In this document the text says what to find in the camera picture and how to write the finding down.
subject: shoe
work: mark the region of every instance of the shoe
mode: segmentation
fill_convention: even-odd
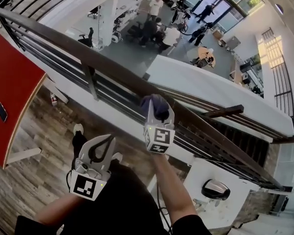
[[[122,160],[123,160],[123,154],[121,154],[121,153],[119,153],[119,152],[116,152],[116,153],[112,156],[112,160],[113,160],[113,159],[116,159],[116,160],[119,161],[119,163],[121,163]]]
[[[81,123],[77,123],[74,125],[73,133],[76,135],[76,132],[80,131],[82,134],[84,134],[84,127]]]

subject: desk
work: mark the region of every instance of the desk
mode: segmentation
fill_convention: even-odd
[[[13,140],[24,113],[42,85],[65,102],[67,98],[55,88],[45,72],[12,47],[0,35],[0,102],[7,112],[7,119],[0,118],[0,166],[37,155],[40,148],[11,153]]]
[[[216,61],[215,61],[215,57],[214,57],[214,55],[212,54],[212,52],[209,51],[207,48],[205,48],[205,47],[199,47],[199,48],[198,48],[198,56],[199,56],[200,59],[213,57],[213,62],[212,62],[212,64],[211,64],[211,66],[212,66],[212,68],[215,67],[215,63],[216,63]]]
[[[228,199],[209,202],[209,198],[201,194],[204,183],[209,179],[216,179],[230,189]],[[199,213],[200,218],[208,229],[230,226],[243,206],[249,191],[259,189],[258,186],[239,179],[234,174],[225,171],[202,159],[195,159],[184,181],[190,197],[208,203],[205,211]]]

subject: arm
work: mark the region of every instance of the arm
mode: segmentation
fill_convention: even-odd
[[[59,229],[65,218],[78,207],[85,199],[72,193],[53,201],[42,208],[35,216],[35,220],[41,224]]]
[[[153,5],[153,0],[151,0],[151,2],[149,3],[149,9],[152,5]]]
[[[172,225],[184,216],[197,215],[186,188],[167,161],[165,155],[152,154],[151,157],[156,169],[158,186]]]

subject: black chair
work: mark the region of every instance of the black chair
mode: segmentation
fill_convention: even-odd
[[[80,37],[83,37],[82,39],[78,39],[78,42],[88,46],[88,47],[92,47],[92,42],[91,40],[89,40],[89,38],[85,38],[85,34],[80,34]]]
[[[133,25],[132,27],[129,28],[127,31],[126,38],[130,41],[133,42],[135,39],[139,41],[139,39],[142,37],[142,23],[137,22],[138,26]]]

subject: floor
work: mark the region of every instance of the floor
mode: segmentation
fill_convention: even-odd
[[[152,43],[147,44],[146,48],[142,48],[137,44],[137,42],[131,43],[126,38],[127,30],[132,25],[137,25],[136,22],[145,22],[147,17],[147,6],[148,1],[143,0],[141,6],[139,8],[139,15],[130,22],[122,31],[123,42],[119,43],[111,43],[108,47],[105,47],[101,54],[104,56],[116,61],[117,63],[121,64],[122,66],[128,68],[136,75],[142,77],[148,67],[151,65],[153,60],[158,54],[158,49]],[[169,25],[171,19],[174,15],[174,11],[171,11],[169,7],[166,5],[160,11],[159,17],[162,19],[163,25]],[[97,26],[97,19],[93,19],[92,17],[85,17],[73,25],[71,28],[66,31],[66,34],[74,39],[79,39],[79,34],[86,34],[88,35],[89,27],[93,27],[94,35],[93,38],[96,37],[96,30]],[[196,19],[194,17],[191,18],[189,23],[189,29],[187,34],[191,34],[199,27],[199,24],[196,23]],[[170,58],[190,63],[190,61],[194,58],[191,56],[190,50],[196,48],[193,44],[188,43],[190,36],[182,36],[178,46],[172,51],[169,55]],[[214,50],[213,54],[216,58],[216,66],[214,69],[206,68],[210,72],[213,72],[219,76],[222,76],[226,79],[229,78],[230,73],[230,66],[232,64],[233,57],[232,55],[227,52],[224,48],[220,47],[213,37],[213,35],[206,34],[206,36],[202,40],[202,46],[212,48]],[[163,55],[166,55],[170,49],[163,52]]]
[[[42,153],[0,167],[0,226],[13,234],[18,215],[33,217],[44,205],[68,192],[66,174],[73,158],[73,126],[82,123],[85,136],[114,133],[122,164],[131,167],[144,184],[154,172],[145,144],[70,100],[52,107],[50,92],[42,87],[21,122],[13,152],[40,147]]]

